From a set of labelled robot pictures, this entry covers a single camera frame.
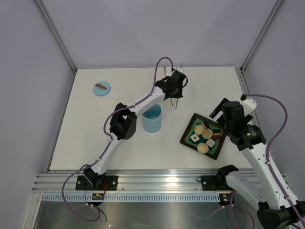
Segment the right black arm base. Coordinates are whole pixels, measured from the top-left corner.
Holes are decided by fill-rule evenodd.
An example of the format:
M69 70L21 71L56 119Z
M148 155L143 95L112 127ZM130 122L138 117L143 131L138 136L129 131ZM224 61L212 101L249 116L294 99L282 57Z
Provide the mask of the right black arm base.
M233 189L227 185L222 185L217 180L216 175L199 176L196 178L196 181L201 183L203 191L233 191Z

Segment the metal tongs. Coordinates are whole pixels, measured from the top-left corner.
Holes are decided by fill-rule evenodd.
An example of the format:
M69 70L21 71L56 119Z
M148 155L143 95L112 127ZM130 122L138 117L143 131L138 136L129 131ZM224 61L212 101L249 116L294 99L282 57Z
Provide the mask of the metal tongs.
M184 73L184 68L182 66L182 63L180 63L180 67L176 68L176 70L179 70L180 72ZM163 74L164 74L164 77L167 76L167 68L166 68L165 64L163 65ZM171 101L172 109L176 110L177 109L177 105L178 105L178 99L171 98L170 101Z

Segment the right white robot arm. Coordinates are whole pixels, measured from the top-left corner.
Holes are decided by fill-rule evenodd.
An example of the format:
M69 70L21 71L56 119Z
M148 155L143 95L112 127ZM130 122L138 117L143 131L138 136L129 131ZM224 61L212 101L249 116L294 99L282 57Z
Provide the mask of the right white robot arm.
M231 188L255 209L260 224L265 229L281 229L305 223L305 203L289 188L270 153L262 130L249 122L256 101L251 95L242 95L240 101L224 98L209 115L217 119L230 141L237 146L252 166L262 185L259 189L243 177L233 165L217 170L216 183L222 189Z

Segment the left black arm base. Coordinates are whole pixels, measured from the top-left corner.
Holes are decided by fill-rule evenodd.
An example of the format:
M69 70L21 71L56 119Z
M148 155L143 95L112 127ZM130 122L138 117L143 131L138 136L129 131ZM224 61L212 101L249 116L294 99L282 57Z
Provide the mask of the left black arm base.
M101 176L98 177L92 185L85 176L78 176L75 189L77 191L116 191L118 186L118 176Z

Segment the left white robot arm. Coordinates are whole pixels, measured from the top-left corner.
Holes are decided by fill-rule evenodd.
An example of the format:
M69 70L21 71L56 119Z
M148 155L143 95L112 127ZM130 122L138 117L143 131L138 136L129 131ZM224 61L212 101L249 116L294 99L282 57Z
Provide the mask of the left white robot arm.
M106 119L106 122L110 123L110 132L106 134L107 140L101 155L83 171L86 184L91 189L97 190L102 186L108 160L122 143L133 137L136 132L137 118L152 106L168 98L182 98L183 88L187 82L183 68L176 68L172 70L170 76L156 81L153 90L144 96L127 105L122 103L116 105L114 112Z

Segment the blue cylindrical lunch container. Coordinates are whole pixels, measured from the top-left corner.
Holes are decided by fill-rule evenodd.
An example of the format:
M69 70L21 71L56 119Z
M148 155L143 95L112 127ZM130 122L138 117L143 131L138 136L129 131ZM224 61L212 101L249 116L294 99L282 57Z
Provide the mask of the blue cylindrical lunch container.
M157 133L162 127L162 108L155 104L142 115L142 125L147 133Z

